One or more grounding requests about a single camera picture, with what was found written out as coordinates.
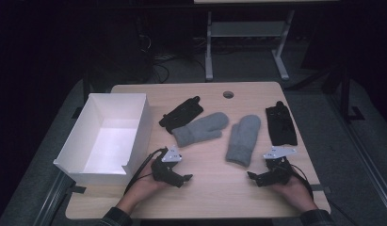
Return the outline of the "person's left hand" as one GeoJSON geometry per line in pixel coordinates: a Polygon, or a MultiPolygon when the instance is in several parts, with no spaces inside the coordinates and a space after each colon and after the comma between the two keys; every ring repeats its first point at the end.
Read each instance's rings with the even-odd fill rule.
{"type": "Polygon", "coordinates": [[[164,182],[155,181],[152,176],[152,160],[145,166],[138,176],[138,180],[129,188],[117,204],[125,213],[132,213],[134,208],[142,201],[151,197],[155,192],[168,186],[164,182]]]}

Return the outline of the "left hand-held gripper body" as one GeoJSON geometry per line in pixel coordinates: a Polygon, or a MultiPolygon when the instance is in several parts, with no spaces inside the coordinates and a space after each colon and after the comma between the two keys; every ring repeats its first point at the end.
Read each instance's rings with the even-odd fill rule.
{"type": "Polygon", "coordinates": [[[173,168],[182,161],[182,156],[176,146],[159,150],[158,155],[153,161],[152,176],[157,182],[164,182],[171,186],[182,182],[182,175],[173,171],[173,168]]]}

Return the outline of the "person's right hand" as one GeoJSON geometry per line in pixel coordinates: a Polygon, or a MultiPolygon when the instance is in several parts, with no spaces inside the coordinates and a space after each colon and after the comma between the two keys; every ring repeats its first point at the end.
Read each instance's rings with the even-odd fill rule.
{"type": "Polygon", "coordinates": [[[317,205],[305,185],[294,176],[289,179],[286,185],[275,184],[271,186],[271,189],[282,195],[300,213],[317,209],[317,205]]]}

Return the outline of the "black glove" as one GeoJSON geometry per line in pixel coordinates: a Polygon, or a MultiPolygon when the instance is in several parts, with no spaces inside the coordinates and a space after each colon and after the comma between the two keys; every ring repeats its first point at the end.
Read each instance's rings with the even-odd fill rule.
{"type": "Polygon", "coordinates": [[[203,112],[203,108],[200,106],[200,100],[201,98],[199,96],[185,100],[170,111],[170,113],[164,114],[163,118],[159,121],[159,125],[164,127],[170,134],[173,129],[187,125],[203,112]]]}
{"type": "Polygon", "coordinates": [[[298,145],[297,133],[288,107],[278,101],[266,109],[268,133],[274,146],[298,145]]]}

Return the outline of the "white box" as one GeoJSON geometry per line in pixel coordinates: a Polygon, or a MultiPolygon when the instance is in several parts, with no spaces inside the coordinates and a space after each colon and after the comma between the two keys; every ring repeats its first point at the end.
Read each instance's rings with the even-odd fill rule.
{"type": "Polygon", "coordinates": [[[153,114],[144,93],[91,93],[54,164],[79,185],[125,185],[146,158],[153,114]]]}

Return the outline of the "grey tape strip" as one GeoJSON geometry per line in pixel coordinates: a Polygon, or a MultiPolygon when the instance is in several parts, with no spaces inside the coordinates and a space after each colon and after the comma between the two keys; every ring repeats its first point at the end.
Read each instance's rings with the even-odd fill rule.
{"type": "Polygon", "coordinates": [[[312,189],[312,191],[323,191],[325,194],[331,193],[331,189],[328,186],[310,185],[310,188],[312,189]]]}

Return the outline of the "grey wool mitten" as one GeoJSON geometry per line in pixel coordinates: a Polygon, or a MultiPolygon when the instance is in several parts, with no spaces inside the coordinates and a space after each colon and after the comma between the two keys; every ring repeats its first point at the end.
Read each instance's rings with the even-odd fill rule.
{"type": "Polygon", "coordinates": [[[221,137],[222,130],[228,124],[228,116],[222,112],[217,112],[175,128],[172,130],[172,134],[176,139],[177,146],[183,148],[194,143],[221,137]]]}
{"type": "Polygon", "coordinates": [[[257,115],[247,115],[234,124],[225,159],[247,168],[255,148],[261,120],[257,115]]]}

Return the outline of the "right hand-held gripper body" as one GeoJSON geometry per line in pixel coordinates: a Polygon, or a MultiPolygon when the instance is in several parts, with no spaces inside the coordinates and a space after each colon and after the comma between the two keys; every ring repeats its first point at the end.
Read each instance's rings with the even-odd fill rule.
{"type": "Polygon", "coordinates": [[[268,172],[260,174],[257,180],[263,181],[264,186],[271,186],[274,184],[285,185],[293,174],[293,169],[287,156],[296,152],[295,148],[272,146],[271,149],[264,154],[268,172]]]}

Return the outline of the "grey metal desk frame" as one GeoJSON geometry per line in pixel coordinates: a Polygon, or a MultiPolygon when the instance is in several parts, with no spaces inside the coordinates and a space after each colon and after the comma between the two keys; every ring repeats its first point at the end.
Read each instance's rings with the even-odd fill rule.
{"type": "Polygon", "coordinates": [[[280,78],[283,81],[290,79],[289,74],[282,60],[282,51],[286,43],[296,9],[299,5],[309,6],[310,4],[336,3],[339,0],[193,0],[196,6],[209,7],[206,24],[206,48],[204,55],[205,80],[214,79],[213,70],[213,38],[279,38],[279,44],[271,50],[271,54],[280,78]],[[270,21],[242,21],[242,22],[221,22],[214,20],[214,7],[287,7],[284,20],[270,21]]]}

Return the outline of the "aluminium rail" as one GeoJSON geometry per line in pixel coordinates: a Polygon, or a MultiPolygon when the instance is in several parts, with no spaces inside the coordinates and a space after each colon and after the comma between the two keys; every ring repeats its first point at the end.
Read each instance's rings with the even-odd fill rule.
{"type": "Polygon", "coordinates": [[[368,178],[387,209],[387,123],[366,94],[328,96],[368,178]]]}
{"type": "Polygon", "coordinates": [[[67,196],[67,190],[73,181],[62,171],[59,171],[52,183],[43,205],[34,220],[33,226],[50,226],[61,203],[67,196]]]}

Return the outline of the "black metal stand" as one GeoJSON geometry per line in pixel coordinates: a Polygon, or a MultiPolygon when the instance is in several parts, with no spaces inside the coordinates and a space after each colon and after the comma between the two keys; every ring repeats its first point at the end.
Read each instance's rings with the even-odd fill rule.
{"type": "Polygon", "coordinates": [[[339,91],[338,110],[344,121],[364,121],[364,115],[357,106],[349,103],[350,76],[347,68],[341,64],[334,64],[326,70],[326,80],[321,90],[326,94],[333,94],[339,91]]]}

